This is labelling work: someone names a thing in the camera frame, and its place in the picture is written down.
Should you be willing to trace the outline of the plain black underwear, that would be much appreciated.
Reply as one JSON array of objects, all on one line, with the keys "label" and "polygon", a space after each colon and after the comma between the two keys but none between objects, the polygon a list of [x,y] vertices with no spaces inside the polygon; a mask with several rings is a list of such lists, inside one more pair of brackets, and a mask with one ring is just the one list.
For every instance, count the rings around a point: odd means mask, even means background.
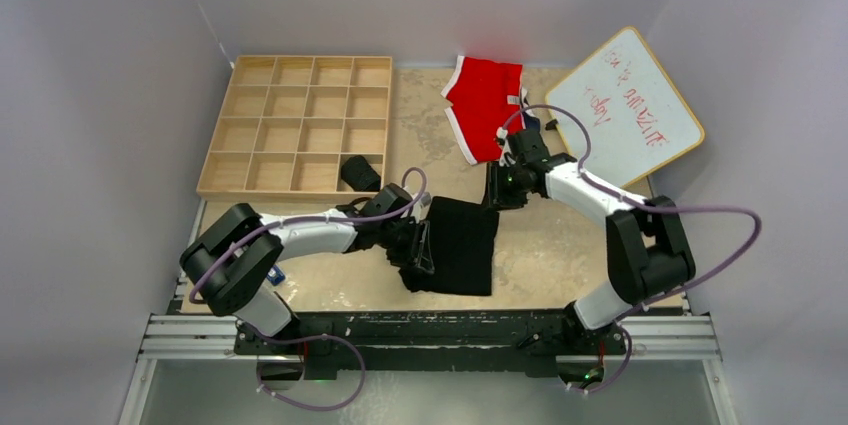
[{"label": "plain black underwear", "polygon": [[400,270],[407,290],[490,296],[499,213],[481,204],[437,196],[426,219],[430,231],[425,251],[432,259],[434,272]]}]

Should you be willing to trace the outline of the black striped underwear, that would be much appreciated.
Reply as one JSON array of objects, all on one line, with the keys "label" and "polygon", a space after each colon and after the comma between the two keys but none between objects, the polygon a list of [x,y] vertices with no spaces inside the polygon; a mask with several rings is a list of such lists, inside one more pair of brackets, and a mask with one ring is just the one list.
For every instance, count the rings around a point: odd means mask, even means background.
[{"label": "black striped underwear", "polygon": [[381,189],[381,176],[363,155],[342,159],[340,179],[357,192],[378,192]]}]

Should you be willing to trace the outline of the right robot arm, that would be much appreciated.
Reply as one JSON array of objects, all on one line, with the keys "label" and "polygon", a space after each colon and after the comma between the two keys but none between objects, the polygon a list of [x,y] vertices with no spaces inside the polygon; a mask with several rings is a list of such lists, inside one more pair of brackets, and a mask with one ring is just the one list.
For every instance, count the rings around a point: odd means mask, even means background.
[{"label": "right robot arm", "polygon": [[585,170],[566,153],[549,152],[539,132],[499,130],[501,158],[487,165],[484,203],[523,207],[530,194],[563,203],[605,233],[606,280],[564,309],[561,337],[576,352],[596,344],[601,329],[632,307],[692,279],[694,258],[672,200],[626,192]]}]

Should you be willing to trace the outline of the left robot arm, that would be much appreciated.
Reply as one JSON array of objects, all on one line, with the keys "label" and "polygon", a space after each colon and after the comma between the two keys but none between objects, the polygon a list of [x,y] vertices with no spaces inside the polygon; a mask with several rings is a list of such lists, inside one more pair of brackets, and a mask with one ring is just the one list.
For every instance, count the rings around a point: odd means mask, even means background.
[{"label": "left robot arm", "polygon": [[391,183],[312,215],[261,214],[238,203],[181,254],[179,265],[194,285],[189,298],[216,316],[240,319],[272,353],[287,353],[297,344],[298,319],[268,273],[289,259],[378,246],[391,265],[430,275],[431,224],[420,216],[422,197]]}]

